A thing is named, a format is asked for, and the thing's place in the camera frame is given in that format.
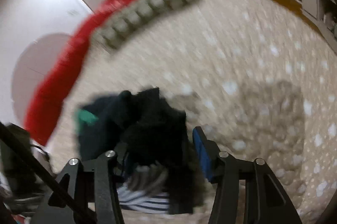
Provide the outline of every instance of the white wall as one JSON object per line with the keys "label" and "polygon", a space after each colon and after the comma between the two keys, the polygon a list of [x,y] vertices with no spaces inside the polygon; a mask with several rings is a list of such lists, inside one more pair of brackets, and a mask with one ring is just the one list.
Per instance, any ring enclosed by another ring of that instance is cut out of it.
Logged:
{"label": "white wall", "polygon": [[11,100],[11,78],[20,54],[46,34],[71,34],[89,13],[82,0],[0,0],[1,122],[21,125]]}

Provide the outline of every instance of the red fabric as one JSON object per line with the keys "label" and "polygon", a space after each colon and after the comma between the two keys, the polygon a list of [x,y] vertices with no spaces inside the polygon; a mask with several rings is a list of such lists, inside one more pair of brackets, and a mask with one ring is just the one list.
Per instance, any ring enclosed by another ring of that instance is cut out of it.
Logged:
{"label": "red fabric", "polygon": [[46,145],[57,125],[63,100],[81,72],[90,46],[90,34],[113,12],[121,10],[132,1],[134,0],[105,0],[77,29],[53,68],[36,88],[26,112],[24,128],[39,144]]}

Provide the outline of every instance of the white and navy striped cloth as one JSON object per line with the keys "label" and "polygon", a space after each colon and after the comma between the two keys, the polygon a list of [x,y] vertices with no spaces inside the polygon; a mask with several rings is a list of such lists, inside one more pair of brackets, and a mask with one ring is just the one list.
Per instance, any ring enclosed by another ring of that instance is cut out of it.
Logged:
{"label": "white and navy striped cloth", "polygon": [[120,206],[143,213],[168,213],[169,195],[163,191],[167,176],[161,165],[138,166],[117,189]]}

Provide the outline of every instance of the clothing pile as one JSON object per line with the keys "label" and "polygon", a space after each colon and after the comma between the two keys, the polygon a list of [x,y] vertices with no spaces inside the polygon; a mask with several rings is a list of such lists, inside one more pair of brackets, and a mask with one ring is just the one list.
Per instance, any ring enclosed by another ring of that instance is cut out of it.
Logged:
{"label": "clothing pile", "polygon": [[83,161],[107,150],[118,154],[122,208],[145,213],[192,213],[193,171],[186,113],[171,108],[159,88],[96,98],[79,109]]}

